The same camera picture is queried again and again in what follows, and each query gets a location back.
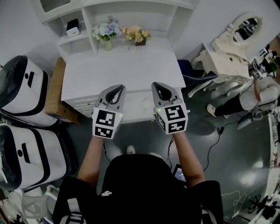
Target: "yellow flower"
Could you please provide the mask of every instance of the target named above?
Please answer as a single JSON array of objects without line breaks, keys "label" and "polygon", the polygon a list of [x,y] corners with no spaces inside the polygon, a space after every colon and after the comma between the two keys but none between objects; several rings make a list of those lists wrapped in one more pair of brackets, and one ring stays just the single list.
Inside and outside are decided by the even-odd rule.
[{"label": "yellow flower", "polygon": [[148,36],[148,32],[147,32],[147,31],[142,30],[142,35],[143,35],[144,37],[147,37],[147,36]]},{"label": "yellow flower", "polygon": [[125,27],[125,26],[123,26],[123,27],[121,28],[121,30],[122,30],[122,34],[125,34],[125,33],[126,33],[126,27]]},{"label": "yellow flower", "polygon": [[134,25],[134,26],[130,27],[129,29],[130,29],[130,32],[136,33],[136,32],[138,32],[141,28],[140,28],[139,26],[137,26],[137,25]]},{"label": "yellow flower", "polygon": [[143,41],[143,37],[142,37],[142,36],[140,36],[139,38],[136,38],[135,40],[136,40],[136,42],[140,43],[140,42],[142,42],[142,41]]},{"label": "yellow flower", "polygon": [[140,33],[135,33],[135,39],[139,39],[140,37],[142,37]]},{"label": "yellow flower", "polygon": [[132,40],[132,36],[126,35],[126,38]]}]

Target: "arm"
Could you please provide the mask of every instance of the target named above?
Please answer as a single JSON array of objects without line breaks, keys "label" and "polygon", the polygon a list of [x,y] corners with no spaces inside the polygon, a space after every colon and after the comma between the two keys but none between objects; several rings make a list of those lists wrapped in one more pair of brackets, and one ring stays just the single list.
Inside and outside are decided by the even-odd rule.
[{"label": "arm", "polygon": [[179,132],[173,134],[173,137],[177,147],[182,171],[187,181],[187,186],[193,187],[196,184],[204,182],[205,177],[202,166],[198,161],[186,134],[184,132]]},{"label": "arm", "polygon": [[102,154],[103,139],[93,136],[80,168],[78,179],[96,187]]},{"label": "arm", "polygon": [[254,76],[254,90],[255,90],[255,97],[257,98],[258,102],[261,102],[261,97],[259,96],[261,89],[259,87],[259,82]]}]

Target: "person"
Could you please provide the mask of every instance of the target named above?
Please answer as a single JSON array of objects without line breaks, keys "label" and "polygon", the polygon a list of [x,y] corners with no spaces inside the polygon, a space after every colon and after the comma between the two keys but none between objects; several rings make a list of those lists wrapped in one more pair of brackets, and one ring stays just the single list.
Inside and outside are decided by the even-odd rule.
[{"label": "person", "polygon": [[103,139],[93,136],[77,178],[65,177],[53,213],[54,224],[98,221],[186,220],[192,224],[222,224],[220,185],[205,181],[184,132],[173,134],[187,188],[162,158],[128,153],[109,164],[102,191],[96,193]]},{"label": "person", "polygon": [[250,111],[257,105],[261,106],[270,103],[276,100],[279,95],[280,69],[278,68],[276,78],[267,76],[261,80],[257,80],[254,76],[254,81],[247,90],[237,94],[217,108],[208,104],[207,111],[214,117],[223,115],[225,118],[228,118],[232,113]]}]

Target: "gray floor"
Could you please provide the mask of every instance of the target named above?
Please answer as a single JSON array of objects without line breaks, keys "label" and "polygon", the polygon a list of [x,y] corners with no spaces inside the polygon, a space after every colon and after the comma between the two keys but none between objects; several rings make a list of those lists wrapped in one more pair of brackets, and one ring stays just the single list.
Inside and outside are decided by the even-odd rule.
[{"label": "gray floor", "polygon": [[[209,115],[206,111],[207,103],[212,102],[218,106],[229,99],[216,98],[213,100],[213,97],[217,97],[217,91],[200,91],[193,98],[187,98],[184,94],[186,107],[191,111],[186,134],[203,167],[207,164],[207,152],[210,146],[218,139],[217,128],[239,120],[236,114],[231,115],[228,119],[214,118]],[[91,125],[92,120],[84,118],[81,125],[70,125],[67,128],[77,151],[79,165],[83,161],[91,138]],[[244,193],[248,194],[243,195],[240,201],[245,199],[244,202],[238,202],[236,206],[233,203],[239,199],[238,192],[222,196],[224,220],[229,223],[243,223],[239,217],[231,219],[241,207],[239,214],[249,219],[252,218],[247,214],[247,207],[250,205],[249,198],[252,199],[255,195],[264,193],[270,163],[270,135],[267,118],[254,122],[239,131],[236,130],[236,127],[236,124],[226,126],[220,142],[212,148],[209,157],[210,164],[205,172],[207,180],[217,180],[220,183],[222,194],[237,190],[241,196]],[[126,146],[132,144],[137,153],[155,152],[167,162],[170,139],[171,136],[166,136],[156,122],[137,122],[121,125],[114,140],[106,140],[105,145],[110,159],[124,154]],[[170,159],[173,167],[179,163],[174,147],[171,148]],[[103,155],[98,192],[101,190],[108,164]]]}]

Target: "black t-shirt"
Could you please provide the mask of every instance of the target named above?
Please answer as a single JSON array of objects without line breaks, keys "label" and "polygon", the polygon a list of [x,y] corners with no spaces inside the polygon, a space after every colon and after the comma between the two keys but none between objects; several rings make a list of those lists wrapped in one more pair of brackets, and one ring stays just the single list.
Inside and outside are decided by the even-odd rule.
[{"label": "black t-shirt", "polygon": [[[69,199],[77,199],[78,206],[70,205]],[[203,220],[204,224],[222,224],[220,185],[206,181],[186,189],[164,160],[143,154],[114,158],[107,168],[101,195],[88,183],[64,178],[53,214],[54,224],[118,220],[192,224]]]}]

